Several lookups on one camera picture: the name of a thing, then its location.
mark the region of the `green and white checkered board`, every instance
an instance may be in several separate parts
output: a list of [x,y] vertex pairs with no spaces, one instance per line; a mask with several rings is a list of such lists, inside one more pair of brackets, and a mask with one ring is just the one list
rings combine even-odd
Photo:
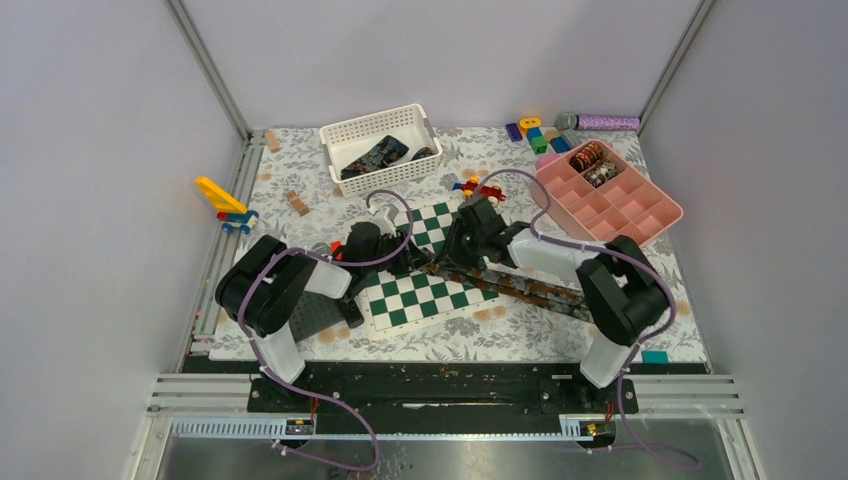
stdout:
[[[438,253],[453,221],[453,212],[461,203],[460,198],[451,198],[413,210],[415,245]],[[404,228],[406,212],[399,213],[394,221],[398,228]],[[389,272],[371,275],[358,300],[368,337],[372,340],[471,315],[503,303],[502,297],[495,292],[420,272],[397,277]]]

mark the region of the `pink compartment tray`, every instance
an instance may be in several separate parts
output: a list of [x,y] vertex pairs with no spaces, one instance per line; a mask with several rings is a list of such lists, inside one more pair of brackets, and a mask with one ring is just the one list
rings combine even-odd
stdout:
[[[568,160],[589,143],[601,145],[604,157],[618,166],[618,175],[599,188],[577,173]],[[683,217],[683,209],[650,180],[631,167],[601,140],[588,140],[548,163],[536,178],[551,194],[548,215],[578,240],[608,242],[627,235],[645,245]],[[545,193],[530,182],[533,200],[545,206]]]

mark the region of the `floral tablecloth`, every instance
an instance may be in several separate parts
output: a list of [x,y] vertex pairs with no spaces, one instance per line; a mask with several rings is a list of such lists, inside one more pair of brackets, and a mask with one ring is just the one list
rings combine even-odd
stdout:
[[[263,234],[283,239],[290,246],[310,248],[318,242],[346,238],[346,225],[369,217],[362,198],[345,199],[335,188],[317,129],[273,132],[282,148],[273,154],[265,149],[250,199],[250,208],[261,214],[260,224],[253,234],[243,237],[237,258]],[[392,187],[410,201],[443,196],[455,182],[472,175],[483,177],[504,167],[535,171],[537,157],[527,142],[511,142],[503,128],[441,128],[436,133],[445,151],[439,171],[420,181]],[[598,138],[607,142],[647,173],[635,133],[572,135],[580,140]],[[529,220],[539,207],[524,180],[506,175],[498,181],[508,196],[499,208],[512,220]],[[310,209],[308,215],[300,217],[291,207],[286,198],[289,190],[299,193]],[[375,197],[374,201],[379,204],[390,198]],[[539,223],[542,231],[564,235],[547,217]],[[663,234],[644,251],[674,292],[679,314],[671,329],[647,342],[643,349],[666,351],[675,362],[706,361],[671,240]],[[513,300],[506,307],[383,340],[369,340],[364,328],[351,330],[341,322],[300,342],[298,348],[307,360],[573,362],[586,354],[595,333],[593,325]],[[223,313],[209,356],[213,360],[255,359],[236,323]]]

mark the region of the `basket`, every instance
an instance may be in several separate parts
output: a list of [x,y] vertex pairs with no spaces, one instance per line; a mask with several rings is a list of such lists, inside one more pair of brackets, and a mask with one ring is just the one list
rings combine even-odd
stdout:
[[[327,156],[330,176],[345,197],[370,193],[378,188],[433,174],[438,170],[442,158],[442,146],[430,126],[427,114],[417,103],[327,125],[321,127],[318,134]],[[405,156],[408,158],[401,159],[389,168],[341,180],[342,170],[386,135],[397,138],[409,147]],[[409,161],[422,147],[430,147],[435,154]]]
[[[568,160],[590,143],[618,167],[618,175],[598,188],[577,173]],[[683,209],[665,192],[630,166],[601,140],[588,140],[546,164],[536,178],[551,195],[548,215],[578,240],[609,242],[627,235],[644,246],[683,217]],[[545,193],[530,182],[530,193],[540,206]]]

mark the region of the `white wall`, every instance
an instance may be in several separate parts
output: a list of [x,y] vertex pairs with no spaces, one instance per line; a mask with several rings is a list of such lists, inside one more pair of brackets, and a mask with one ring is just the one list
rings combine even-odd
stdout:
[[845,478],[848,3],[720,2],[643,135],[769,479]]
[[0,52],[0,478],[114,480],[239,141],[163,2],[4,2]]
[[697,0],[187,0],[253,128],[639,115]]

